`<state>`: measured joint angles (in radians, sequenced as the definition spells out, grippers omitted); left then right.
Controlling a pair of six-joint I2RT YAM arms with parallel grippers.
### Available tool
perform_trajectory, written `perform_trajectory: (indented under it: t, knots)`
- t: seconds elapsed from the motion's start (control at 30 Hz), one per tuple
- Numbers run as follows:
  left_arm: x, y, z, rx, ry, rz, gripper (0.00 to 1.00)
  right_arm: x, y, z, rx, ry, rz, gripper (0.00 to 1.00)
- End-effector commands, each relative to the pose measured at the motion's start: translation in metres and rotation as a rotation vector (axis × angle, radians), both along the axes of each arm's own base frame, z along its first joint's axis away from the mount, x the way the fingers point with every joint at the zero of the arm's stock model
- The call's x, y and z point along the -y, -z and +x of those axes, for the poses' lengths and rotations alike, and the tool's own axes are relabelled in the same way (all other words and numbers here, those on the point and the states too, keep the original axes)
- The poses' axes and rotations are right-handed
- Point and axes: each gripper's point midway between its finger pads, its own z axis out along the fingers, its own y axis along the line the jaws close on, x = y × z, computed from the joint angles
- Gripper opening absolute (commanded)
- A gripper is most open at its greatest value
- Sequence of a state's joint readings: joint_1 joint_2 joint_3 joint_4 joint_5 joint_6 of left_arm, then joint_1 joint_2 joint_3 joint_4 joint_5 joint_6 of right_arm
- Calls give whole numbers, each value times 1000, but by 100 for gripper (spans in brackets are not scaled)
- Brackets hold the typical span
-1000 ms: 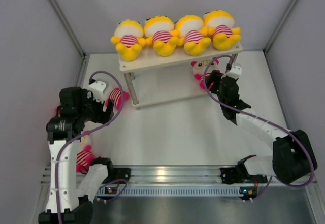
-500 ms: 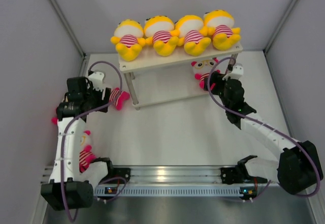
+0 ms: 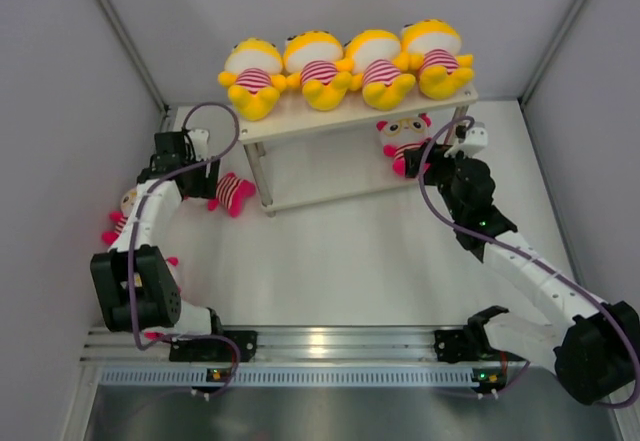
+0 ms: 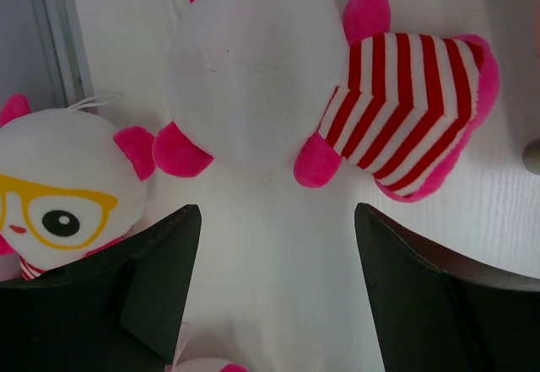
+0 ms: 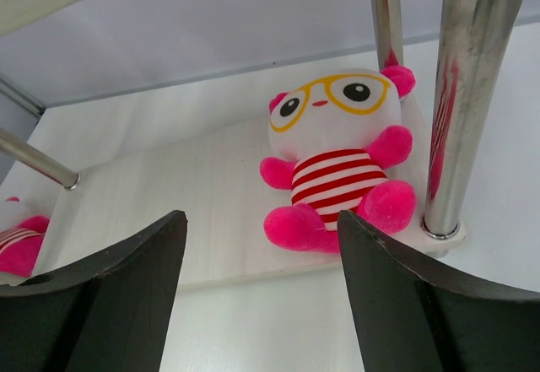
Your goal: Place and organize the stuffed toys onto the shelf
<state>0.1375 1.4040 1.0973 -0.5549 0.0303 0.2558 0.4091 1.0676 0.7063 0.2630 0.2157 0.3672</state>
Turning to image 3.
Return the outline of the pink plush face down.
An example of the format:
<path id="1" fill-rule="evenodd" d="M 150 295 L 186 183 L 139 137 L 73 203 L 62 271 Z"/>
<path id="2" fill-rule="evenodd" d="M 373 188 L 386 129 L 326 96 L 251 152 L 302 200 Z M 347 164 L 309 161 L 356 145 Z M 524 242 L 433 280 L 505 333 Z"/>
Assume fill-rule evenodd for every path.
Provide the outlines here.
<path id="1" fill-rule="evenodd" d="M 392 169 L 398 176 L 405 176 L 404 152 L 418 149 L 431 139 L 432 121 L 426 113 L 393 121 L 380 120 L 376 130 L 383 154 L 392 161 Z"/>

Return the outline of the yellow frog plush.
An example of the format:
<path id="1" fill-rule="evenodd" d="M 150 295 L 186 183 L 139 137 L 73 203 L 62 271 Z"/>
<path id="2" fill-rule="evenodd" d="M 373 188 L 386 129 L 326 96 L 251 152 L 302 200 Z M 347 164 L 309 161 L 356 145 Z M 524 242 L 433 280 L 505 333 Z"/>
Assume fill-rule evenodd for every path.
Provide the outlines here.
<path id="1" fill-rule="evenodd" d="M 424 19 L 407 24 L 400 41 L 424 96 L 444 100 L 473 80 L 474 57 L 461 53 L 462 39 L 447 22 Z"/>
<path id="2" fill-rule="evenodd" d="M 352 80 L 353 61 L 340 41 L 327 31 L 290 36 L 282 55 L 287 86 L 300 91 L 308 106 L 331 111 L 344 99 Z"/>
<path id="3" fill-rule="evenodd" d="M 395 109 L 415 86 L 415 76 L 409 72 L 410 56 L 390 31 L 359 33 L 344 45 L 344 55 L 353 63 L 350 89 L 359 91 L 364 102 L 376 110 Z"/>
<path id="4" fill-rule="evenodd" d="M 251 37 L 232 48 L 217 80 L 240 116 L 259 121 L 274 109 L 287 89 L 283 69 L 277 47 Z"/>

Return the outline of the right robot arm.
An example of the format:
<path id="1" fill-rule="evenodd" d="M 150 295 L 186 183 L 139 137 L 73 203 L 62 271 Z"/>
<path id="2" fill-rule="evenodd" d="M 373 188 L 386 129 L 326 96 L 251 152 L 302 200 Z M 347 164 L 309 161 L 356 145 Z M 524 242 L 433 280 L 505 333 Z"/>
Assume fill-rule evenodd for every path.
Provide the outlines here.
<path id="1" fill-rule="evenodd" d="M 584 405 L 639 385 L 639 315 L 628 303 L 608 303 L 541 257 L 495 206 L 488 165 L 434 141 L 403 155 L 404 174 L 433 186 L 448 213 L 438 218 L 480 263 L 509 281 L 544 315 L 543 325 L 494 306 L 465 326 L 468 349 L 480 358 L 504 351 L 555 376 Z"/>

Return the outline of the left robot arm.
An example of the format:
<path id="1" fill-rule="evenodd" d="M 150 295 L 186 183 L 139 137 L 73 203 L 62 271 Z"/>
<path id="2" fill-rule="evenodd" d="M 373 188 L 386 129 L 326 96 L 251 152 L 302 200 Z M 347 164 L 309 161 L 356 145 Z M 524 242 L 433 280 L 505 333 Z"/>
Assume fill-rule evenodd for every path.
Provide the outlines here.
<path id="1" fill-rule="evenodd" d="M 200 128 L 155 135 L 155 153 L 137 177 L 122 232 L 90 261 L 106 327 L 130 333 L 139 350 L 185 338 L 204 360 L 225 351 L 219 316 L 182 299 L 174 269 L 159 247 L 185 199 L 215 197 L 220 161 L 209 156 L 208 141 L 209 133 Z"/>

